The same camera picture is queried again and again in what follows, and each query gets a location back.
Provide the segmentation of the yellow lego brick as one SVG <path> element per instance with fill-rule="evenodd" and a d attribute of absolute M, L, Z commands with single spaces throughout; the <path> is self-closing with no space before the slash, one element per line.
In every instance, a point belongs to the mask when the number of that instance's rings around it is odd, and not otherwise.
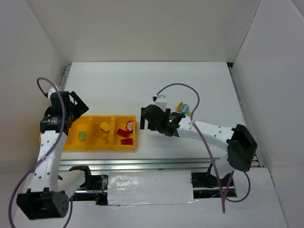
<path fill-rule="evenodd" d="M 102 135 L 102 129 L 99 124 L 94 125 L 94 133 L 96 136 Z"/>

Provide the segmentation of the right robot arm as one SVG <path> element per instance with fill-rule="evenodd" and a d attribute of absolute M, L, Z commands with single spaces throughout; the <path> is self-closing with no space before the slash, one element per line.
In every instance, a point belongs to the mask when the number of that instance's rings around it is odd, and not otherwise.
<path fill-rule="evenodd" d="M 234 171 L 248 172 L 251 168 L 257 143 L 244 125 L 213 125 L 176 112 L 167 114 L 154 104 L 144 108 L 142 116 L 159 133 L 168 137 L 191 138 L 224 150 L 226 154 L 211 163 L 208 177 L 223 179 Z"/>

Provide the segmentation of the red arched lego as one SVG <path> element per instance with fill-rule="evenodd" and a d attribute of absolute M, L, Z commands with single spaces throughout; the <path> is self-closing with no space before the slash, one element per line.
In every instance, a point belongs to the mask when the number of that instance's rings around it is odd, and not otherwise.
<path fill-rule="evenodd" d="M 133 121 L 128 121 L 125 126 L 126 131 L 131 133 L 133 131 L 133 125 Z"/>

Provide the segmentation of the light green lego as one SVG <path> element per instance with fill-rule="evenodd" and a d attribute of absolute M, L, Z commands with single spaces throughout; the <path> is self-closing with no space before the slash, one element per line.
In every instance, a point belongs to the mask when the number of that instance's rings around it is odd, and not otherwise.
<path fill-rule="evenodd" d="M 78 139 L 79 140 L 84 140 L 86 137 L 86 132 L 85 131 L 79 131 L 78 133 Z"/>

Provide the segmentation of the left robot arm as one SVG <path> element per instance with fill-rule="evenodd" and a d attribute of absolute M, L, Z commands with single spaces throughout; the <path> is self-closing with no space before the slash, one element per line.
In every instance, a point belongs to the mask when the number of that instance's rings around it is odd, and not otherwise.
<path fill-rule="evenodd" d="M 39 165 L 27 191 L 17 195 L 17 205 L 30 220 L 65 217 L 75 191 L 91 184 L 88 166 L 73 166 L 59 174 L 69 129 L 89 108 L 75 92 L 49 91 L 47 96 L 51 106 L 40 122 Z"/>

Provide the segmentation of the red rectangular lego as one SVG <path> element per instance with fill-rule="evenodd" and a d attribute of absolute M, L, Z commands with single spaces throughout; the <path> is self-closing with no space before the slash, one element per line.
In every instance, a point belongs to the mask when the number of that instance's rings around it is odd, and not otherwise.
<path fill-rule="evenodd" d="M 128 138 L 130 133 L 126 130 L 123 130 L 123 129 L 119 128 L 117 130 L 116 134 L 123 137 L 123 138 Z"/>

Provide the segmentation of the yellow rounded lego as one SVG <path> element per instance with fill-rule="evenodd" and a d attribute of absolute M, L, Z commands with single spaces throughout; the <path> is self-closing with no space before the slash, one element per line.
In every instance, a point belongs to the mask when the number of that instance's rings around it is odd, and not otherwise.
<path fill-rule="evenodd" d="M 101 128 L 103 131 L 108 132 L 108 131 L 110 131 L 111 126 L 110 126 L 109 123 L 102 122 L 102 123 L 100 123 L 100 128 Z"/>

